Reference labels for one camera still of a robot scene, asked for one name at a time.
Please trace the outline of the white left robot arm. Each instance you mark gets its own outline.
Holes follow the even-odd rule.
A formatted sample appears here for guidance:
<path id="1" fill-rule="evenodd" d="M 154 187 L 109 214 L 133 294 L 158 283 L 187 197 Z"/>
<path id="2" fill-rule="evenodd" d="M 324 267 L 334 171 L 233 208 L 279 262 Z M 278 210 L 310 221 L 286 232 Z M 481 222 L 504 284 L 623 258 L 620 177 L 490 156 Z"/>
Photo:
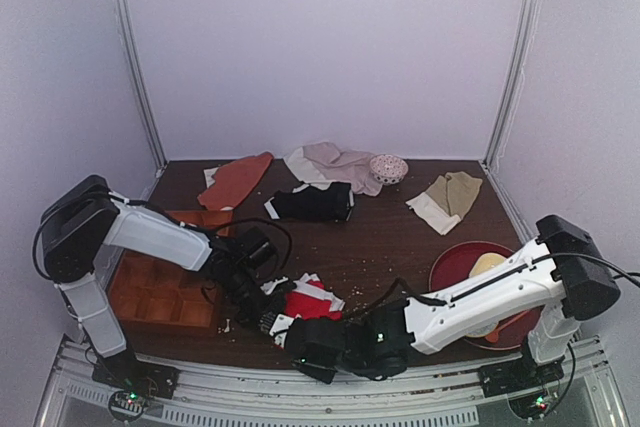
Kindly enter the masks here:
<path id="1" fill-rule="evenodd" d="M 276 247 L 262 231 L 266 220 L 248 219 L 237 237 L 218 228 L 179 221 L 143 200 L 113 192 L 91 175 L 41 216 L 31 247 L 34 268 L 53 283 L 102 361 L 135 358 L 121 324 L 94 273 L 104 246 L 115 246 L 173 263 L 220 285 L 238 309 L 242 323 L 260 329 L 278 345 L 294 319 L 285 314 L 286 285 L 266 291 L 255 278 L 274 258 Z"/>

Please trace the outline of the red white underwear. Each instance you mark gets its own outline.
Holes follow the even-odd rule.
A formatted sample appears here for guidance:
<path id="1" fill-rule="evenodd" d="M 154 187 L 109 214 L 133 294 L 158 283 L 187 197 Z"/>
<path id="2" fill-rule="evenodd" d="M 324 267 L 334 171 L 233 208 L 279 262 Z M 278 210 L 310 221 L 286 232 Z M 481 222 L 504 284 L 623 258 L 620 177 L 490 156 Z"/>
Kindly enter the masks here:
<path id="1" fill-rule="evenodd" d="M 345 302 L 326 290 L 316 273 L 304 273 L 294 280 L 281 277 L 263 284 L 261 289 L 276 301 L 276 317 L 269 330 L 271 335 L 284 330 L 296 318 L 342 319 Z"/>

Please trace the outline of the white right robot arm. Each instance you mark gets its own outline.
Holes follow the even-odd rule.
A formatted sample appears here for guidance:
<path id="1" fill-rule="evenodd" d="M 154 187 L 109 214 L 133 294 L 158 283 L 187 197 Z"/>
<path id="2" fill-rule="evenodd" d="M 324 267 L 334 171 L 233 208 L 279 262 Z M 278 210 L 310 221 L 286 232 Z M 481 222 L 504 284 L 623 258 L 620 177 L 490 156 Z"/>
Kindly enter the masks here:
<path id="1" fill-rule="evenodd" d="M 305 320 L 271 315 L 262 329 L 287 352 L 295 368 L 329 384 L 339 371 L 373 381 L 404 372 L 411 352 L 431 355 L 444 347 L 531 309 L 540 309 L 526 335 L 520 380 L 538 379 L 563 360 L 580 325 L 620 298 L 618 280 L 639 279 L 605 260 L 592 236 L 558 215 L 536 223 L 538 235 L 498 266 L 439 291 L 418 294 L 398 278 L 405 297 L 382 297 L 353 319 Z"/>

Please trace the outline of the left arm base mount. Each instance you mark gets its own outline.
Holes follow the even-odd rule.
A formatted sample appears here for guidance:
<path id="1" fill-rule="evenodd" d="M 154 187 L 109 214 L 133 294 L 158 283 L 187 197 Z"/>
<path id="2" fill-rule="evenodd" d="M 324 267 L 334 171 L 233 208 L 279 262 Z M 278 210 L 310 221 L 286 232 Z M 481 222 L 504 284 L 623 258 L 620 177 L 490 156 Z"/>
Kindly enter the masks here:
<path id="1" fill-rule="evenodd" d="M 92 379 L 147 398 L 172 399 L 178 384 L 175 367 L 141 361 L 132 347 L 115 355 L 96 355 Z"/>

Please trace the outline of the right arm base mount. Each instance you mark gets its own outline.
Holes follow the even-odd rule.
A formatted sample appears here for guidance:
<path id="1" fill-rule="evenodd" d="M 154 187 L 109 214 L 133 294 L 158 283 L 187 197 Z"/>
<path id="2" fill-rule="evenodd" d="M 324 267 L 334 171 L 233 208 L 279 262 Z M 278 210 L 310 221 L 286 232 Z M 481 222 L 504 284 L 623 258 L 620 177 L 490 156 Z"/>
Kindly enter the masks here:
<path id="1" fill-rule="evenodd" d="M 513 394 L 560 381 L 564 370 L 560 361 L 542 366 L 518 358 L 506 362 L 481 366 L 478 369 L 480 386 L 485 398 Z"/>

